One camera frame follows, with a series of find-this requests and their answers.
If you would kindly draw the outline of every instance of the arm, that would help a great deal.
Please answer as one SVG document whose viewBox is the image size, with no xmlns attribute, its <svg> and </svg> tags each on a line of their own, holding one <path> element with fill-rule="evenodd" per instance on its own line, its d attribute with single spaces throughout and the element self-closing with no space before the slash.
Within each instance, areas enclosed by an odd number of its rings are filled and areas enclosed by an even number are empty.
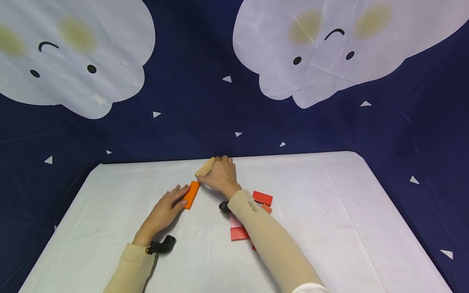
<svg viewBox="0 0 469 293">
<path fill-rule="evenodd" d="M 178 185 L 162 196 L 136 233 L 132 244 L 125 246 L 119 265 L 103 293 L 142 293 L 155 261 L 155 255 L 147 254 L 146 249 L 154 235 L 168 227 L 184 209 L 187 201 L 174 203 L 189 189 L 187 185 L 181 189 Z"/>
<path fill-rule="evenodd" d="M 231 158 L 215 158 L 211 171 L 197 179 L 226 196 L 228 207 L 246 228 L 259 256 L 283 293 L 327 292 L 290 234 L 255 203 L 249 192 L 241 189 L 236 181 L 236 165 Z"/>
<path fill-rule="evenodd" d="M 323 286 L 295 240 L 282 225 L 256 204 L 248 191 L 237 191 L 229 201 L 228 207 L 246 228 L 259 256 L 280 285 L 282 292 L 293 292 L 298 286 L 306 283 Z"/>
</svg>

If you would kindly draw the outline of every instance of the white sleeve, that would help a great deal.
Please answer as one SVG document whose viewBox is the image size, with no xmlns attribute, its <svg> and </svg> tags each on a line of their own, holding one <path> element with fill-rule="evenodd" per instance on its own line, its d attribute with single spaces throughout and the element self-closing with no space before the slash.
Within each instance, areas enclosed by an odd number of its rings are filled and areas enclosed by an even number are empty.
<svg viewBox="0 0 469 293">
<path fill-rule="evenodd" d="M 328 293 L 329 291 L 318 283 L 306 283 L 299 285 L 292 293 Z"/>
</svg>

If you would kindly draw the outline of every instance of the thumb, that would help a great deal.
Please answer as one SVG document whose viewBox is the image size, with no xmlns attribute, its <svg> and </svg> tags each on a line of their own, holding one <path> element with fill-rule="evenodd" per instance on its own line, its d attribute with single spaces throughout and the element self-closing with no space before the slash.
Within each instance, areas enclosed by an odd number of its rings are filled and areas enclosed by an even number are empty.
<svg viewBox="0 0 469 293">
<path fill-rule="evenodd" d="M 199 175 L 199 176 L 197 176 L 197 180 L 198 180 L 200 183 L 207 184 L 207 176 Z"/>
<path fill-rule="evenodd" d="M 180 211 L 182 211 L 184 209 L 184 206 L 188 203 L 188 201 L 181 201 L 181 202 L 178 202 L 174 207 L 173 207 L 173 211 L 175 211 L 175 213 L 179 213 Z"/>
</svg>

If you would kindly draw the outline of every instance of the hand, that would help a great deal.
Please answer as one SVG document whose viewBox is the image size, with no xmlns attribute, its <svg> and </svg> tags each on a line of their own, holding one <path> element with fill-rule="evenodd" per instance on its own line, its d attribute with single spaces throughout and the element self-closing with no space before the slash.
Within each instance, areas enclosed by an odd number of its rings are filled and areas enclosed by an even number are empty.
<svg viewBox="0 0 469 293">
<path fill-rule="evenodd" d="M 205 176 L 198 176 L 197 180 L 220 191 L 228 200 L 242 189 L 236 181 L 236 165 L 233 164 L 233 159 L 227 156 L 215 157 L 210 172 Z"/>
<path fill-rule="evenodd" d="M 142 227 L 140 227 L 140 230 L 138 230 L 132 244 L 149 246 L 155 234 L 168 227 L 174 221 L 177 214 L 184 209 L 187 201 L 181 201 L 176 205 L 174 203 L 186 195 L 189 189 L 190 186 L 186 184 L 181 189 L 177 185 L 171 192 L 167 191 L 155 205 L 142 224 Z"/>
</svg>

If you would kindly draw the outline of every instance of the left hand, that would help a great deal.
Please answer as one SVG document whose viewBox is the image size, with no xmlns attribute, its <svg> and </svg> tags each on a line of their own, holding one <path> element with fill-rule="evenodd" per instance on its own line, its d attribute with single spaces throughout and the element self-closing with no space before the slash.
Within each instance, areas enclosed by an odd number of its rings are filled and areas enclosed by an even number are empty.
<svg viewBox="0 0 469 293">
<path fill-rule="evenodd" d="M 167 191 L 138 230 L 132 244 L 149 246 L 155 234 L 168 227 L 177 214 L 184 209 L 187 201 L 181 201 L 176 205 L 174 203 L 186 195 L 189 189 L 190 186 L 186 184 L 183 188 L 177 185 L 171 192 Z"/>
</svg>

